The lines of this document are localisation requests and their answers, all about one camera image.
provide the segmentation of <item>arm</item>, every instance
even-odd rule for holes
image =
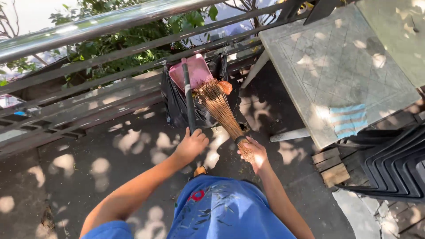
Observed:
[[[200,129],[190,136],[187,128],[184,139],[170,157],[116,189],[89,213],[81,229],[80,238],[103,223],[127,220],[164,180],[193,161],[208,142],[208,138]]]
[[[246,143],[245,147],[250,148],[254,153],[254,162],[251,164],[254,172],[263,181],[266,198],[272,212],[295,237],[313,239],[312,231],[289,200],[280,180],[273,171],[267,158],[266,149],[251,137],[247,138],[251,143]]]

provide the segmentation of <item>broom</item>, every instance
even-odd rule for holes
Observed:
[[[249,141],[244,136],[238,122],[233,117],[229,103],[223,87],[217,79],[204,82],[201,86],[194,89],[199,103],[203,105],[220,124],[229,133],[230,137],[236,142],[241,155],[245,161],[252,163],[252,150],[244,146]]]

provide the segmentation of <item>dustpan handle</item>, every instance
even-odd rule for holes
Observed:
[[[190,86],[189,69],[187,67],[186,58],[183,58],[181,62],[184,77],[184,93],[186,95],[187,119],[189,121],[190,135],[192,135],[196,129],[195,104],[193,103],[192,88]]]

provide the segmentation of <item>table leg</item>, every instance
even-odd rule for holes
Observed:
[[[304,137],[310,137],[310,133],[307,130],[307,128],[300,128],[297,130],[292,130],[289,132],[276,134],[270,137],[271,142],[279,142],[289,139],[298,139],[298,138],[304,138]]]
[[[248,76],[245,78],[244,82],[242,82],[242,89],[251,82],[251,80],[257,75],[257,73],[263,68],[263,66],[269,61],[270,57],[267,51],[264,51],[260,58],[255,63],[254,67],[249,71]]]

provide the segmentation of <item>stone tabletop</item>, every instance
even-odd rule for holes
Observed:
[[[420,98],[354,4],[303,22],[259,36],[318,148],[337,141],[329,107],[364,103],[372,124]]]

